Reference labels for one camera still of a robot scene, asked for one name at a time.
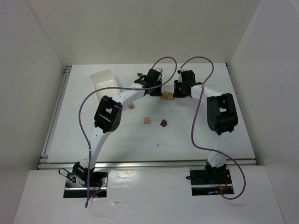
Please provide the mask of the long light wood block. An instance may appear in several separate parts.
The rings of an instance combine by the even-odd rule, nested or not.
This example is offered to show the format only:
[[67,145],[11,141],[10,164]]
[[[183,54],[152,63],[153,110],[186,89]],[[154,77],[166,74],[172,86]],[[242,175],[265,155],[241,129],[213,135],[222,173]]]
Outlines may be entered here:
[[171,96],[161,96],[160,99],[161,100],[174,100],[175,98],[171,95]]

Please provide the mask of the notched light wood block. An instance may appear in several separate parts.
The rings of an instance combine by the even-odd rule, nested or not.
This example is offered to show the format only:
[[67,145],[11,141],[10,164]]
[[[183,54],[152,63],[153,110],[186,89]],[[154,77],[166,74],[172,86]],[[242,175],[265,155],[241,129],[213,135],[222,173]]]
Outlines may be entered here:
[[129,105],[128,105],[128,108],[131,110],[131,109],[134,109],[135,108],[135,105],[133,104],[133,103],[130,103]]

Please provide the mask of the dark red wood cube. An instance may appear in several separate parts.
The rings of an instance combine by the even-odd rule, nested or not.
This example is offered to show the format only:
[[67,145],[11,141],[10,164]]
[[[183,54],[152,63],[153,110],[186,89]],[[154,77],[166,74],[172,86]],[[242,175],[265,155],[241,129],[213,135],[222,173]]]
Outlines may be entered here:
[[161,123],[160,123],[160,126],[162,127],[166,127],[166,125],[168,124],[168,122],[166,120],[162,120]]

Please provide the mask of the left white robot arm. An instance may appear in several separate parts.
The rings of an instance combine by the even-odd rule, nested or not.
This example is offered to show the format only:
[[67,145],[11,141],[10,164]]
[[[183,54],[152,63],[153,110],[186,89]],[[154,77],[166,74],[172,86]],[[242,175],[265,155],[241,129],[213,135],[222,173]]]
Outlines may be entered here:
[[87,141],[87,154],[75,163],[73,175],[83,185],[87,185],[92,177],[97,157],[108,136],[115,131],[121,122],[122,109],[135,100],[151,95],[155,87],[161,89],[162,69],[151,68],[148,74],[135,80],[130,88],[113,97],[103,96],[94,115],[94,129]]

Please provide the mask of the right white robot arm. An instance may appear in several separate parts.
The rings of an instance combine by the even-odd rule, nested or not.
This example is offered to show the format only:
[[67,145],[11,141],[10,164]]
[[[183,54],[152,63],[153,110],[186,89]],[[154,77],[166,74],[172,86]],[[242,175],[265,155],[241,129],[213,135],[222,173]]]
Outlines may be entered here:
[[225,175],[227,141],[238,124],[234,98],[230,93],[219,93],[197,83],[192,70],[179,70],[178,74],[178,80],[174,81],[174,97],[201,99],[206,107],[207,125],[214,134],[214,146],[206,160],[203,177],[214,182]]

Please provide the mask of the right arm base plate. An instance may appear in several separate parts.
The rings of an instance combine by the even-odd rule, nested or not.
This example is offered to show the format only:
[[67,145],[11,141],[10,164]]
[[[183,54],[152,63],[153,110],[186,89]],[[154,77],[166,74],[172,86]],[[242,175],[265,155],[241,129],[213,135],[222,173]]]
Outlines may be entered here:
[[191,183],[192,196],[233,195],[234,189],[229,169],[210,177],[205,170],[190,170],[186,177]]

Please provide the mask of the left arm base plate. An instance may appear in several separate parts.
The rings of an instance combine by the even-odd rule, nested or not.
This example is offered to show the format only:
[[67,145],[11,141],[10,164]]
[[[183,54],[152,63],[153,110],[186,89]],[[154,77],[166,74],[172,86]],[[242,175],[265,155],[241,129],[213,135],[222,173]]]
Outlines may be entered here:
[[[87,186],[65,168],[58,173],[66,178],[63,198],[86,198]],[[107,196],[108,172],[95,172],[90,180],[90,196],[105,198]]]

